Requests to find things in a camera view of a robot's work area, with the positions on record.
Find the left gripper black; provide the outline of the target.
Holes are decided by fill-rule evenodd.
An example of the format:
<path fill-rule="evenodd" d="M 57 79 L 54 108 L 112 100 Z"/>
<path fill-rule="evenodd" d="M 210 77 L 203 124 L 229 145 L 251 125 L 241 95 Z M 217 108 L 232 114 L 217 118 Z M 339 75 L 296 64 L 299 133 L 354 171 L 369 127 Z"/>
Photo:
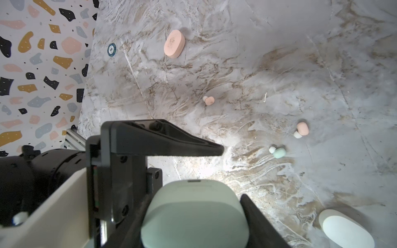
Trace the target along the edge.
<path fill-rule="evenodd" d="M 145 156 L 210 157 L 224 152 L 222 145 L 165 119 L 105 122 L 100 136 L 86 141 L 89 228 L 95 248 L 101 248 L 101 196 L 147 192 L 154 197 L 163 186 L 162 170 L 148 167 Z"/>

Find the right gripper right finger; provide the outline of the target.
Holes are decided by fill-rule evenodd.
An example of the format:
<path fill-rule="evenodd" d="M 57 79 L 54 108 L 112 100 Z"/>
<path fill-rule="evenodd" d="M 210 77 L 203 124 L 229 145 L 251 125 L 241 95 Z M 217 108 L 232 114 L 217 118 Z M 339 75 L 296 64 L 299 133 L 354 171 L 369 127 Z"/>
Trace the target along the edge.
<path fill-rule="evenodd" d="M 246 248 L 290 248 L 247 194 L 241 196 L 240 203 L 249 226 Z"/>

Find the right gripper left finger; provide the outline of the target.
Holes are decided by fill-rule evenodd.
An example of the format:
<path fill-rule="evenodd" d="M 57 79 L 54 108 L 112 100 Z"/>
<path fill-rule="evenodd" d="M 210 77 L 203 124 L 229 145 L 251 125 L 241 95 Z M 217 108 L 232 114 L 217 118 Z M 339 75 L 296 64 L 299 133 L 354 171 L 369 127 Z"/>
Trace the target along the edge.
<path fill-rule="evenodd" d="M 100 246 L 142 248 L 141 227 L 153 194 L 108 192 L 100 197 Z"/>

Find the mint green earbud charging case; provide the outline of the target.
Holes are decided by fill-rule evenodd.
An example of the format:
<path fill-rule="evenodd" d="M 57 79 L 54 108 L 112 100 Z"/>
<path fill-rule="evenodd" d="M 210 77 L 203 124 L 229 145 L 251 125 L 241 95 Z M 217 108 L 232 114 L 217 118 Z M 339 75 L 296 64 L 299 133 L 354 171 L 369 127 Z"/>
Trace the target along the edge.
<path fill-rule="evenodd" d="M 146 248 L 244 248 L 249 226 L 236 194 L 215 180 L 181 180 L 152 199 L 141 228 Z"/>

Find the white earbud charging case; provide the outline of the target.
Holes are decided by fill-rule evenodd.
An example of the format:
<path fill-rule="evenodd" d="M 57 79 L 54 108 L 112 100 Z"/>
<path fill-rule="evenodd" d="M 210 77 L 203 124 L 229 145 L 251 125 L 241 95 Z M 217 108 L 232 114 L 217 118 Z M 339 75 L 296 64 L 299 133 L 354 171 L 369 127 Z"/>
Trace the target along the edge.
<path fill-rule="evenodd" d="M 371 234 L 358 222 L 333 209 L 323 210 L 318 220 L 322 231 L 342 248 L 374 248 Z"/>

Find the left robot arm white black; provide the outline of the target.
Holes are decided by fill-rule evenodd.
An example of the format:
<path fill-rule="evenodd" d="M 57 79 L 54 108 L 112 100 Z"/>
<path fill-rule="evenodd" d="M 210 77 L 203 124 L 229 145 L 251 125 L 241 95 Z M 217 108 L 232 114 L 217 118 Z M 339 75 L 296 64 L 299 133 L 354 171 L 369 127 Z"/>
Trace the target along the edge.
<path fill-rule="evenodd" d="M 164 119 L 105 122 L 83 151 L 24 145 L 1 157 L 1 247 L 141 248 L 143 219 L 163 185 L 148 157 L 223 152 Z"/>

